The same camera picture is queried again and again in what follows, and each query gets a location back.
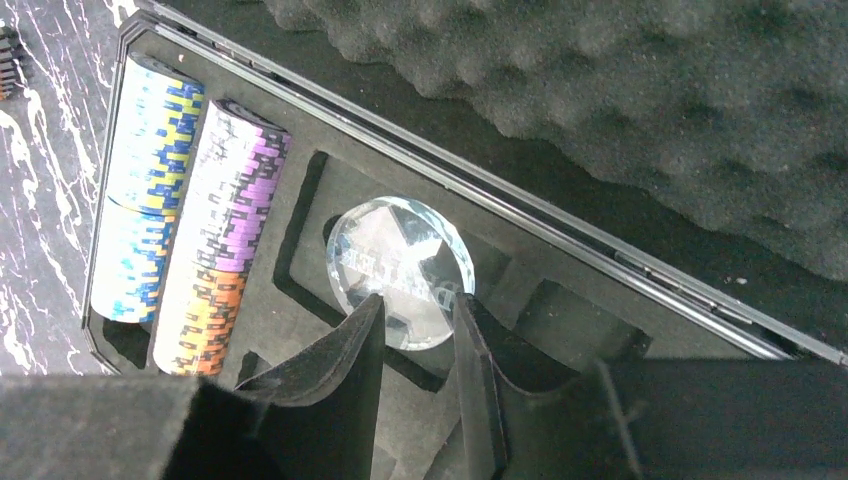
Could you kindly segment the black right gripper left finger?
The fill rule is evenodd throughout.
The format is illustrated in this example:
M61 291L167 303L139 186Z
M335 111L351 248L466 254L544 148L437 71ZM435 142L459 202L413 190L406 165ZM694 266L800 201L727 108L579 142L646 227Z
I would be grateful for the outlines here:
M201 377L1 381L5 479L366 479L384 356L372 295L233 390Z

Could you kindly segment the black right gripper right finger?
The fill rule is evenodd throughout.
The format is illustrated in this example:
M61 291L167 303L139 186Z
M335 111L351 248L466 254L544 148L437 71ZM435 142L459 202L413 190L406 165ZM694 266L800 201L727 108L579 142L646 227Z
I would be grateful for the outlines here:
M847 372L827 361L598 360L583 372L454 310L472 479L843 479Z

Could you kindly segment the purple poker chip stack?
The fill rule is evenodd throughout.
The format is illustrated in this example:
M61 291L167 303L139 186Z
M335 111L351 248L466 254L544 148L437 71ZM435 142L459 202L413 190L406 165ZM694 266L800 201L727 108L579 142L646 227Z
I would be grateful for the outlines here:
M175 240L216 271L250 270L292 136L233 99L209 103Z

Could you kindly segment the clear acrylic button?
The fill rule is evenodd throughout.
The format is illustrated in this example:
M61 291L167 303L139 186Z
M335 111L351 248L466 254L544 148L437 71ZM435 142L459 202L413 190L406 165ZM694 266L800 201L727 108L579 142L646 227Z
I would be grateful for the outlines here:
M457 298L476 290L474 262L457 228L425 203L381 196L336 221L327 239L331 289L346 312L377 294L386 343L425 351L454 332Z

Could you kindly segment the yellow blue poker chip stack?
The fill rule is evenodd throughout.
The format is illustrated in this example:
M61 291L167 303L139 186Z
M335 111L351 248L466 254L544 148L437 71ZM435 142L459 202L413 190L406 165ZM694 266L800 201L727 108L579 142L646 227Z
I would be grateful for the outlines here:
M142 53L126 57L106 182L119 205L174 215L186 190L205 87Z

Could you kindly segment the black poker set case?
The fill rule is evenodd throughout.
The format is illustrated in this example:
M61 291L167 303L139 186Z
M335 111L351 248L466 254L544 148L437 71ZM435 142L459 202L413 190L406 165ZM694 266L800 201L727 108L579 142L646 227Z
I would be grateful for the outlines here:
M90 306L126 57L205 87L153 321ZM412 198L458 230L472 294L583 372L648 359L847 372L843 1L149 1L121 27L83 329L118 374L152 358L209 103L292 136L223 370L233 390L350 314L339 217ZM386 343L371 474L472 479L455 338Z

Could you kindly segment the orange grey poker chip stack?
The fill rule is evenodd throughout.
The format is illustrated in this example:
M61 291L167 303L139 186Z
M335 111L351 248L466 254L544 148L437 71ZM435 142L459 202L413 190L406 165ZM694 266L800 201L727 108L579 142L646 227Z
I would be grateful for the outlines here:
M219 374L246 284L245 273L173 261L153 341L157 367L171 375Z

